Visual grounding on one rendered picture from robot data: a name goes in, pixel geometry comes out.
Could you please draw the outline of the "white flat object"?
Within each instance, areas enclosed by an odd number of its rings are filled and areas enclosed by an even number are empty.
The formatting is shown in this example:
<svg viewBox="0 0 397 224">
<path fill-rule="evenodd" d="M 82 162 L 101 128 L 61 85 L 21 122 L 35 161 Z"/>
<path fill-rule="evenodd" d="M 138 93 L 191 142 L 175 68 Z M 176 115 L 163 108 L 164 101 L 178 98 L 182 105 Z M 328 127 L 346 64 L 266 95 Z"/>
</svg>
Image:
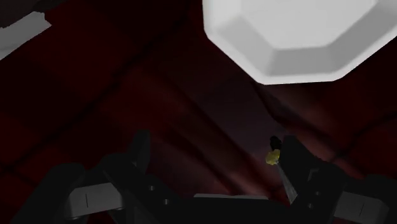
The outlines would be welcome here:
<svg viewBox="0 0 397 224">
<path fill-rule="evenodd" d="M 44 13 L 33 11 L 14 24 L 0 28 L 0 60 L 51 26 Z"/>
</svg>

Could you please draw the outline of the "white octagonal bowl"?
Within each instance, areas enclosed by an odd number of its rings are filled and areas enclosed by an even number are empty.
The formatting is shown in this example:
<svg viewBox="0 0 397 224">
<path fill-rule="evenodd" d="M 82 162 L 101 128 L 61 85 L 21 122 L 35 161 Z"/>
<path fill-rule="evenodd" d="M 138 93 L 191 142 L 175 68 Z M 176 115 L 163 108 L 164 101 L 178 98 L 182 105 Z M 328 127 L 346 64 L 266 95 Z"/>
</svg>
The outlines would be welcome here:
<svg viewBox="0 0 397 224">
<path fill-rule="evenodd" d="M 202 0 L 208 39 L 264 85 L 335 81 L 397 37 L 397 0 Z"/>
</svg>

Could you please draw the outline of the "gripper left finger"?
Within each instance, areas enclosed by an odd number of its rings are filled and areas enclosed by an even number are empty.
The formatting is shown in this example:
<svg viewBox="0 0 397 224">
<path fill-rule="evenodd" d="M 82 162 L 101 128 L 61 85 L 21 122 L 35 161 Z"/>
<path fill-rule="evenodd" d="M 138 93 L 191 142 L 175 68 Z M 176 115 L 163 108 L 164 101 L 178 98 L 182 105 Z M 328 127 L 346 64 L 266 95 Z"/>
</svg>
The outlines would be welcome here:
<svg viewBox="0 0 397 224">
<path fill-rule="evenodd" d="M 101 212 L 114 224 L 186 224 L 180 198 L 146 175 L 150 140 L 137 132 L 127 152 L 106 155 L 89 171 L 77 163 L 51 168 L 12 224 L 88 224 Z"/>
</svg>

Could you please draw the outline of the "dark red sofa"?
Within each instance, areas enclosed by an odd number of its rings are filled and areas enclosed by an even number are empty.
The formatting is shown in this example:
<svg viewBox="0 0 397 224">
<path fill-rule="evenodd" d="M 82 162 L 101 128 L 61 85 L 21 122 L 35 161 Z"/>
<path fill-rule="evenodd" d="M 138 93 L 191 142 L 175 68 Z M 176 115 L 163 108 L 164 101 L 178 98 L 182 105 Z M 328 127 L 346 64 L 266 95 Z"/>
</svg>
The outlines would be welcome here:
<svg viewBox="0 0 397 224">
<path fill-rule="evenodd" d="M 0 224 L 50 167 L 93 167 L 140 128 L 150 171 L 182 196 L 286 202 L 262 162 L 284 132 L 350 176 L 397 179 L 397 38 L 340 80 L 262 86 L 206 40 L 199 15 L 199 0 L 68 0 L 0 60 Z"/>
</svg>

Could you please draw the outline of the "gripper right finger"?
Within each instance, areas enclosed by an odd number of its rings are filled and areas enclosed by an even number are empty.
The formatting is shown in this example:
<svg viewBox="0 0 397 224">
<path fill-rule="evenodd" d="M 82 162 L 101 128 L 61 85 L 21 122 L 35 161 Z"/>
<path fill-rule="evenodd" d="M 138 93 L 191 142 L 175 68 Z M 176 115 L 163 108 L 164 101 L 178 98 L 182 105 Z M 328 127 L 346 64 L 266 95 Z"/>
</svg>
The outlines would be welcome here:
<svg viewBox="0 0 397 224">
<path fill-rule="evenodd" d="M 280 166 L 297 192 L 292 203 L 304 224 L 397 224 L 397 180 L 378 174 L 356 179 L 285 136 Z"/>
</svg>

